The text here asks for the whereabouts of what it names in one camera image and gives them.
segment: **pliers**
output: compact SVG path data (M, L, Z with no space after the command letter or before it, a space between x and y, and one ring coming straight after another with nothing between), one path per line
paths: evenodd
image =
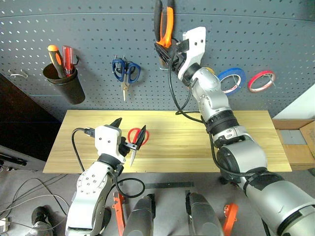
M157 44L169 48L172 44L172 31L174 26L174 0L168 0L167 2L167 25L164 36L162 7L162 1L157 0L154 11L154 33L156 35Z

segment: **gray perforated pegboard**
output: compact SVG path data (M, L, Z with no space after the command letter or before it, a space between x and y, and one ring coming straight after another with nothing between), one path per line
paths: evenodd
M1 72L55 117L67 109L175 110L167 72L159 70L154 50L155 1L84 1L71 4L2 0L0 3ZM262 70L273 70L275 85L260 93L244 86L229 96L235 110L269 110L276 115L314 84L315 6L312 0L175 0L174 37L198 26L207 28L202 65L217 74L242 68L247 82ZM86 94L69 105L42 75L50 63L49 44L70 45L80 57L79 79ZM139 81L122 99L120 83L111 72L113 55L141 65ZM8 69L24 69L29 77L10 78ZM175 80L182 103L187 89ZM197 109L191 99L189 110Z

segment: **tape roll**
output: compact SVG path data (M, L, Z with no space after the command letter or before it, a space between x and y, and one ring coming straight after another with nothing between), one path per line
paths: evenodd
M223 90L223 92L227 96L234 94L238 90L240 90L246 81L245 72L241 68L231 68L218 75L218 78L221 81L221 83L223 80L225 80L228 77L233 77L233 79L235 80L235 86L233 86L232 88L229 88L228 90Z
M261 78L262 76L269 76L270 78L270 81L268 81L265 85L263 85L262 87L260 88L252 88L252 85L253 83L258 80L259 78ZM256 74L255 76L252 77L252 79L248 82L248 89L251 91L251 92L261 92L261 91L264 91L266 90L267 88L269 88L273 82L276 80L276 75L273 71L271 70L264 70L264 71L261 71L259 72L258 74Z

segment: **red scissors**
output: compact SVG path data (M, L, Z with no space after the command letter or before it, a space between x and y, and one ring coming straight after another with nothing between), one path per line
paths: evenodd
M137 132L136 132L136 134L134 135L134 138L133 138L133 140L132 140L132 143L133 143L133 144L136 143L137 138L138 138L138 135L139 135L141 129L139 129L139 128L133 128L133 129L129 130L128 136L127 136L129 143L131 143L131 141L130 141L130 136L131 136L131 133L132 133L134 130L136 130ZM148 141L149 136L150 136L150 134L149 134L149 132L146 130L146 139L143 141L142 145L144 145L144 144Z
M139 128L133 128L133 129L129 130L128 136L127 136L129 143L131 143L131 141L130 141L130 135L131 135L131 133L132 133L134 130L136 130L136 134L134 135L134 138L133 138L133 140L132 140L132 143L133 143L133 144L135 144L135 143L137 142L138 135L139 135L141 129L139 129ZM144 144L148 141L148 139L149 139L149 132L148 132L147 130L146 130L145 137L146 137L146 139L143 141L142 145L144 145ZM133 151L132 154L131 154L130 167L131 167L132 164L133 164L133 161L134 161L134 158L135 158L135 154L136 154L135 151Z

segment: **tool holder cup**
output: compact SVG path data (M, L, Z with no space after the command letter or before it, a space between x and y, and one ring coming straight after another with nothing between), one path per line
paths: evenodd
M44 68L43 74L48 82L50 82L69 103L75 105L84 101L85 95L78 78L77 69L75 69L71 76L60 79L54 65L49 64Z

